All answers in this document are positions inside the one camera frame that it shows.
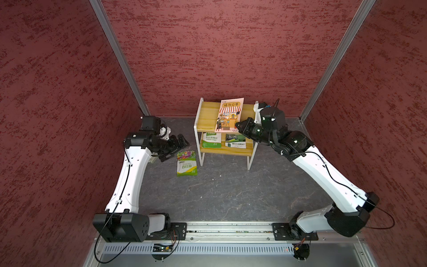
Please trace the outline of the dark green vegetable seed bag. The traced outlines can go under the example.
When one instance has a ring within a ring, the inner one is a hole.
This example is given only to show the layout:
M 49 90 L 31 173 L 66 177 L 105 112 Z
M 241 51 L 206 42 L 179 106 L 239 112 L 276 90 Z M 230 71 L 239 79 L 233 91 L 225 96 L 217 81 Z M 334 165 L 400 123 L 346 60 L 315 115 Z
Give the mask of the dark green vegetable seed bag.
M 242 134 L 227 133 L 225 145 L 228 148 L 246 149 L 246 137 Z

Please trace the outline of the pink shop picture seed bag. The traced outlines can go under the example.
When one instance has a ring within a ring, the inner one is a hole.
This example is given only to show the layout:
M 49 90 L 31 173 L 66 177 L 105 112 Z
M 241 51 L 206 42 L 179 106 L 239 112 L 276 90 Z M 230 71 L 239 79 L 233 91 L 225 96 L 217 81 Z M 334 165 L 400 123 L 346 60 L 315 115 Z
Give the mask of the pink shop picture seed bag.
M 244 98 L 222 100 L 216 120 L 216 133 L 236 133 L 240 122 Z

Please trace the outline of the green white zinnias seed bag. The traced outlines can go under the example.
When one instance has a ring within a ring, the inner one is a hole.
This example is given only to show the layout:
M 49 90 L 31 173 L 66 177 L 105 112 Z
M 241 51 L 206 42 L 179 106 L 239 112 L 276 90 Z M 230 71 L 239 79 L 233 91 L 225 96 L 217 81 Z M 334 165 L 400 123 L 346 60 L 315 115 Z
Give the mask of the green white zinnias seed bag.
M 197 161 L 195 151 L 180 151 L 177 153 L 177 176 L 197 176 Z

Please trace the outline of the green rose impatiens seed bag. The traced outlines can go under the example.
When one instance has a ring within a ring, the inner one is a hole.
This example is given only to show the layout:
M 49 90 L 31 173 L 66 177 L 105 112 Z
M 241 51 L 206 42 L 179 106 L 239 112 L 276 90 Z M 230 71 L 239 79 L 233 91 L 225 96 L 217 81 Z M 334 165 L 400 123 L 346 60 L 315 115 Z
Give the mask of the green rose impatiens seed bag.
M 222 134 L 215 132 L 203 133 L 201 146 L 204 149 L 220 149 L 222 147 Z

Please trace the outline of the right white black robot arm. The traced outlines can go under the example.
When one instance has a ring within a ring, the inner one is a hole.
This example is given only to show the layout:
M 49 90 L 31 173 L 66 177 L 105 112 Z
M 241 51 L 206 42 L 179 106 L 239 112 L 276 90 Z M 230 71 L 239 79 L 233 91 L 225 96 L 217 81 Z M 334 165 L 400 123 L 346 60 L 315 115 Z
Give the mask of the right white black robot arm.
M 350 182 L 321 154 L 301 131 L 266 129 L 248 118 L 236 127 L 245 137 L 269 145 L 279 155 L 305 171 L 332 199 L 332 204 L 314 211 L 298 212 L 289 223 L 290 234 L 300 239 L 304 233 L 333 230 L 353 237 L 364 228 L 379 202 L 374 192 L 365 192 Z

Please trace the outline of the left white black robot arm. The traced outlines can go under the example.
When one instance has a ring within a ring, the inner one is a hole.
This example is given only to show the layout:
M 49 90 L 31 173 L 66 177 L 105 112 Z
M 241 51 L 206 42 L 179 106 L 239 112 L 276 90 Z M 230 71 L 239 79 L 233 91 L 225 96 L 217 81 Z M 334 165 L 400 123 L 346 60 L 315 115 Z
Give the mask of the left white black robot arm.
M 123 142 L 122 170 L 105 211 L 96 214 L 93 225 L 109 243 L 142 242 L 148 237 L 172 238 L 170 216 L 167 213 L 144 215 L 139 212 L 143 176 L 149 161 L 164 162 L 189 146 L 183 135 L 162 138 L 150 131 L 130 133 Z

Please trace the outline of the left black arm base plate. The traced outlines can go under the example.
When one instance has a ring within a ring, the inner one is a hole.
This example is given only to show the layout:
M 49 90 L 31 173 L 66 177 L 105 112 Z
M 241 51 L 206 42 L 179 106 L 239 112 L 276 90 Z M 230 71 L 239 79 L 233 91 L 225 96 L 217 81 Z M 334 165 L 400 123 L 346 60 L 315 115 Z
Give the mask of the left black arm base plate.
M 168 229 L 151 233 L 146 237 L 146 240 L 183 241 L 186 239 L 186 234 L 186 222 L 172 222 Z

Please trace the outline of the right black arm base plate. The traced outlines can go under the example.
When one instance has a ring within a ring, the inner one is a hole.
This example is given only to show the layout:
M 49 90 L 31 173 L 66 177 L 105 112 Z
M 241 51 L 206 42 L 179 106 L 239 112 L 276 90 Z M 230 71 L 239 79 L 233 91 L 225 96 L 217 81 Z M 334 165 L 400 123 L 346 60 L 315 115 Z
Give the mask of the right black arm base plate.
M 272 223 L 272 232 L 276 241 L 318 241 L 317 233 L 306 233 L 296 224 L 289 223 Z

